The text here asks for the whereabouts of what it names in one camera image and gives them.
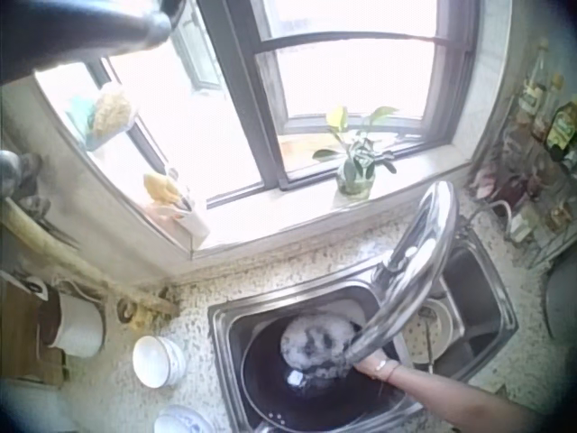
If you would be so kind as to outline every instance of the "speckled countertop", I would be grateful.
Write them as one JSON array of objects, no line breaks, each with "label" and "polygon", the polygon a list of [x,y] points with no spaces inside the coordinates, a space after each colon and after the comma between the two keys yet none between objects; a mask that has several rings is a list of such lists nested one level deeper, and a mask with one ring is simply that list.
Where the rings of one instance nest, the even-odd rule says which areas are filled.
[{"label": "speckled countertop", "polygon": [[[461,196],[461,212],[469,215],[473,204]],[[383,253],[394,246],[409,217],[383,218],[357,235],[297,256],[278,258],[250,270],[238,269],[220,278],[175,289],[182,313],[155,332],[178,343],[188,359],[185,378],[173,388],[150,390],[132,369],[132,347],[137,335],[121,327],[114,315],[113,299],[106,306],[104,349],[89,360],[74,360],[70,382],[62,389],[69,413],[81,431],[147,432],[159,411],[171,403],[200,412],[216,431],[231,431],[214,366],[206,311],[210,305],[239,299],[307,281]],[[541,270],[514,265],[516,250],[502,240],[499,228],[481,215],[474,228],[508,288],[519,322],[518,332],[501,352],[472,380],[490,392],[507,385],[511,400],[548,412],[563,390],[568,365],[567,349],[548,336],[543,315]],[[422,412],[395,431],[450,431],[431,414]]]}]

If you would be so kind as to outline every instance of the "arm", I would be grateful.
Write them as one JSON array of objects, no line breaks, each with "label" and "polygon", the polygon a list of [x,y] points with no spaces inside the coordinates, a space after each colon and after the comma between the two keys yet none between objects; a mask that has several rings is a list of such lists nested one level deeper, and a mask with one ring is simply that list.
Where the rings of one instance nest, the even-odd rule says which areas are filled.
[{"label": "arm", "polygon": [[523,406],[453,379],[407,368],[397,361],[388,360],[379,370],[384,359],[379,351],[355,367],[396,386],[467,433],[528,432],[540,427],[541,417]]}]

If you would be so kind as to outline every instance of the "potted plant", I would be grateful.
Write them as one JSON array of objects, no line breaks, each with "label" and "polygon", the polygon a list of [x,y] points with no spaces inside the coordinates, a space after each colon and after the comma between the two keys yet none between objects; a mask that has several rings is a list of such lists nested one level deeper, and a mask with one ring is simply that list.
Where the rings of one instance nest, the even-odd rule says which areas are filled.
[{"label": "potted plant", "polygon": [[346,156],[336,172],[336,183],[341,193],[347,196],[368,196],[375,181],[375,165],[379,157],[382,157],[382,163],[387,170],[391,173],[397,172],[391,162],[394,159],[393,153],[375,152],[375,142],[369,138],[374,123],[396,111],[396,108],[390,106],[380,106],[363,119],[361,127],[355,132],[349,131],[346,106],[338,106],[326,114],[329,132],[343,146],[343,151],[320,149],[313,154],[313,158],[317,161],[329,161]]}]

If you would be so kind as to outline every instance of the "window sill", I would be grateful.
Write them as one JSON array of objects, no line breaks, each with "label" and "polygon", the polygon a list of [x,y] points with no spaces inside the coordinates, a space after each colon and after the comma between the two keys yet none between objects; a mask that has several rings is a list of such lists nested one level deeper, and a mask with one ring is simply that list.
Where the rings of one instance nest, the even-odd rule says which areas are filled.
[{"label": "window sill", "polygon": [[[396,161],[395,165],[395,175],[382,166],[377,168],[371,195],[362,200],[341,195],[334,179],[330,179],[292,191],[264,191],[210,209],[206,220],[211,234],[194,252],[193,261],[259,241],[269,241],[259,248],[266,251],[322,234],[415,201],[433,180],[451,180],[461,186],[469,161],[454,145],[447,144]],[[186,244],[186,237],[181,242]]]}]

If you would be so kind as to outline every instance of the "kitchen sink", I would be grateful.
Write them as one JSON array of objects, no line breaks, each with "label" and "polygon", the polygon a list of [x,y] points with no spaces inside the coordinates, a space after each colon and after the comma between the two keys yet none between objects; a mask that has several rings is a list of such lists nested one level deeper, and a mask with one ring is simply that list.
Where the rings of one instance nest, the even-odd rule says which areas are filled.
[{"label": "kitchen sink", "polygon": [[[308,310],[336,312],[363,325],[377,312],[385,295],[371,284],[380,260],[376,257],[313,281],[209,308],[215,364],[233,430],[254,431],[262,422],[241,385],[243,353],[252,337],[271,321]],[[517,330],[505,287],[471,229],[461,226],[457,230],[443,276],[429,297],[445,304],[454,327],[451,344],[435,361],[438,374],[469,380]],[[412,363],[400,333],[383,349],[404,365],[426,369]],[[383,431],[421,409],[404,392],[387,385],[362,417],[336,431]]]}]

